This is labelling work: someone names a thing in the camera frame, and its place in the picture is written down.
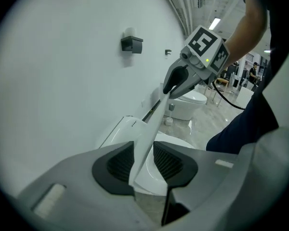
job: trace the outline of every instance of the marble floor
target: marble floor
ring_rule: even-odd
[[[198,87],[198,92],[204,93],[205,87]],[[237,94],[227,89],[224,96],[232,103],[236,104]],[[184,140],[196,149],[205,150],[207,142],[217,133],[221,132],[242,110],[236,109],[228,104],[217,93],[214,101],[213,96],[215,91],[207,90],[206,96],[208,98],[207,104],[202,108],[195,110],[194,117],[190,121],[182,121],[173,119],[171,127],[164,125],[162,121],[159,131]],[[135,200],[140,208],[148,214],[148,216],[157,224],[161,224],[161,219],[164,212],[164,205],[166,197],[152,196],[142,193],[135,193]]]

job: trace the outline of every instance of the person in black shirt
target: person in black shirt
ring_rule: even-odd
[[[257,79],[257,76],[256,76],[257,66],[258,66],[258,63],[254,62],[254,66],[250,69],[249,81],[253,84],[255,83]]]
[[[267,28],[271,31],[270,58],[265,78],[245,110],[207,144],[207,151],[238,154],[241,147],[256,142],[278,128],[276,118],[262,91],[277,73],[289,53],[289,0],[243,0],[246,11],[232,36],[226,41],[230,51],[225,67],[250,52]],[[267,14],[270,14],[268,26]]]

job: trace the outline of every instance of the black hose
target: black hose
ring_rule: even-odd
[[[224,97],[224,95],[222,95],[222,94],[220,93],[220,91],[217,90],[214,82],[212,82],[212,85],[213,85],[214,89],[217,91],[217,93],[218,93],[227,103],[229,103],[231,106],[233,106],[233,107],[235,107],[235,108],[237,108],[237,109],[239,109],[239,110],[245,110],[244,108],[239,107],[239,106],[236,106],[235,104],[231,103],[228,99],[226,99],[226,98]]]

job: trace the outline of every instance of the fluorescent light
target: fluorescent light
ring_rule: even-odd
[[[219,22],[220,18],[215,18],[212,24],[210,25],[209,30],[213,30]]]

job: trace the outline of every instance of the black wall-mounted fixture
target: black wall-mounted fixture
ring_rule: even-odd
[[[168,53],[168,52],[171,52],[171,50],[165,50],[165,55],[167,56],[167,55],[171,55],[170,53]]]
[[[143,50],[143,39],[134,36],[128,36],[121,39],[122,51],[131,51],[132,53],[141,54]]]

